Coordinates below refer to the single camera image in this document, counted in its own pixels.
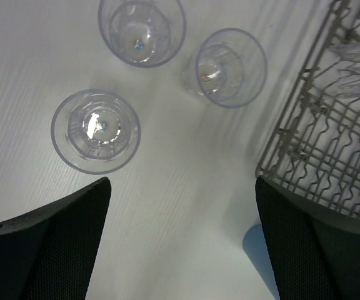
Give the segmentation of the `clear glass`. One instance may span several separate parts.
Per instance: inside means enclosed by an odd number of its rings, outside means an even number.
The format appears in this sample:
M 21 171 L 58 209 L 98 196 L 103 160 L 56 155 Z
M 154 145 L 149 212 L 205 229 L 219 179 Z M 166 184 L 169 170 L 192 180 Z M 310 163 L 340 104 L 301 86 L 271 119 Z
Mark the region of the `clear glass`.
M 98 25 L 109 50 L 138 68 L 166 64 L 186 37 L 186 15 L 178 0 L 100 1 Z
M 228 27 L 209 35 L 183 73 L 186 91 L 226 109 L 258 98 L 268 76 L 268 60 L 251 33 Z
M 360 42 L 333 45 L 329 50 L 340 60 L 337 69 L 337 97 L 360 98 Z
M 123 168 L 141 142 L 134 108 L 111 91 L 88 89 L 67 97 L 51 120 L 51 141 L 71 168 L 90 175 Z

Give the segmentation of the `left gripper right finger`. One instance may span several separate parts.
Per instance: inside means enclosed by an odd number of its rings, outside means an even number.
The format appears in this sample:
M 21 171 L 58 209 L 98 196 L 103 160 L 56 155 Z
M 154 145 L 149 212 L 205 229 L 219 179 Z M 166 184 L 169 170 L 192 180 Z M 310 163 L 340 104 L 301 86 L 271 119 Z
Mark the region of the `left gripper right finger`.
M 256 204 L 281 299 L 360 299 L 360 220 L 259 176 Z

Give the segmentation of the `blue plastic cup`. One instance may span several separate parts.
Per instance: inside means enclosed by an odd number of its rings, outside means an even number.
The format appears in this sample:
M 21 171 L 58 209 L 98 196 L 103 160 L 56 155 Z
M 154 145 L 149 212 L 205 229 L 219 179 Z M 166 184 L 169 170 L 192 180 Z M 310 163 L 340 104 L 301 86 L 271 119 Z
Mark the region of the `blue plastic cup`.
M 261 224 L 247 231 L 242 241 L 242 248 L 274 299 L 280 299 Z

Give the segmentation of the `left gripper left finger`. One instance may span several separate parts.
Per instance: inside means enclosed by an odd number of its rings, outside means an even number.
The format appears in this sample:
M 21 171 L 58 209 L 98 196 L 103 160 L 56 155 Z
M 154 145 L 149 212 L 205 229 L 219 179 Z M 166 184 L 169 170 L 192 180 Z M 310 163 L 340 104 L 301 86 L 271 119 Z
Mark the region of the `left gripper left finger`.
M 102 177 L 0 222 L 0 299 L 85 299 L 111 198 Z

